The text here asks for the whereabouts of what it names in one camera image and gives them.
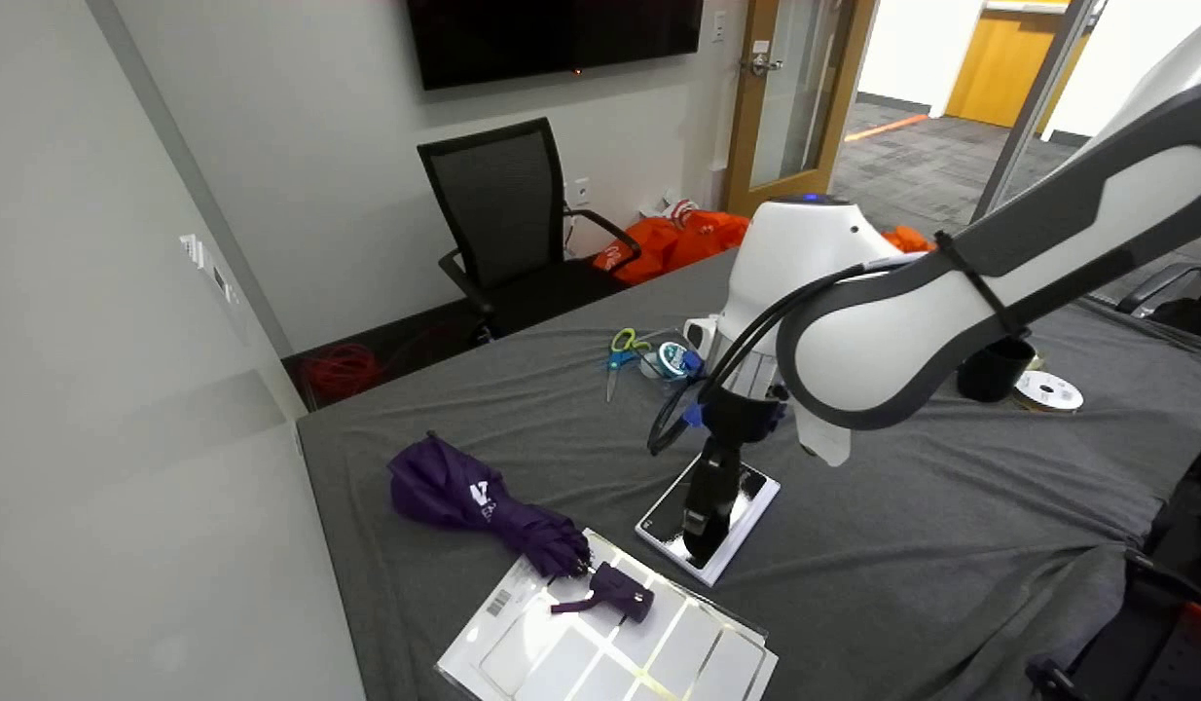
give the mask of disc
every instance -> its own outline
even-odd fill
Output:
[[[1014,397],[1038,412],[1075,412],[1086,402],[1071,382],[1041,371],[1022,373],[1015,383]]]

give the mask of television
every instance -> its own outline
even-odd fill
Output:
[[[693,54],[704,0],[406,0],[425,90]]]

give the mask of scissors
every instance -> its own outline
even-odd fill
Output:
[[[623,365],[639,358],[644,350],[651,349],[653,346],[635,336],[635,329],[625,328],[614,334],[614,340],[609,342],[609,382],[604,388],[607,405],[614,402],[614,387],[619,384],[619,371]]]

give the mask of chair armrest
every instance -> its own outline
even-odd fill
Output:
[[[458,248],[454,248],[449,253],[444,253],[444,257],[437,260],[436,265],[440,265],[441,270],[444,270],[444,274],[454,281],[454,284],[456,284],[464,294],[466,294],[466,298],[471,300],[476,310],[479,310],[482,316],[488,318],[495,314],[495,311],[497,310],[492,306],[492,301],[489,301],[489,298],[484,296],[484,292],[480,289],[480,286],[477,286],[474,281],[466,276],[462,268],[458,266],[458,260],[454,260],[455,256],[458,256]]]
[[[1155,294],[1164,292],[1171,283],[1183,278],[1183,276],[1193,275],[1197,270],[1201,270],[1201,265],[1196,265],[1196,263],[1171,263],[1164,270],[1159,270],[1155,275],[1149,276],[1134,292],[1127,293],[1127,296],[1121,299],[1118,305],[1116,305],[1116,310],[1125,314],[1131,314],[1147,299],[1155,296]]]
[[[627,263],[634,260],[635,258],[640,257],[644,253],[644,248],[639,247],[638,240],[632,239],[631,235],[627,235],[627,232],[623,232],[622,227],[619,227],[614,222],[610,222],[609,218],[602,217],[600,214],[593,212],[591,209],[567,209],[564,216],[567,216],[567,217],[574,217],[574,216],[584,217],[588,222],[594,223],[597,227],[600,227],[600,228],[608,230],[610,234],[614,235],[615,239],[620,240],[620,242],[623,242],[623,244],[626,244],[626,245],[628,245],[631,247],[631,252],[633,253],[633,256],[629,257],[629,258],[627,258],[623,262],[620,262],[614,268],[610,268],[610,270],[609,270],[610,275],[615,274],[615,271],[622,270],[623,265],[627,265]]]

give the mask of table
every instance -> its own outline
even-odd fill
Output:
[[[301,419],[368,697],[462,699],[432,665],[515,558],[484,533],[392,513],[388,459],[426,430],[502,471],[513,496],[700,591],[632,528],[704,436],[651,457],[644,441],[669,390],[625,369],[605,405],[604,359],[615,329],[719,310],[731,262]],[[843,467],[801,453],[790,425],[745,449],[783,491],[704,593],[770,630],[782,661],[765,699],[1027,699],[1028,658],[1066,665],[1116,612],[1122,551],[1201,450],[1201,343],[1091,301],[1034,324],[1032,342],[1081,388],[1080,414],[973,403],[951,381],[902,425],[855,435]]]

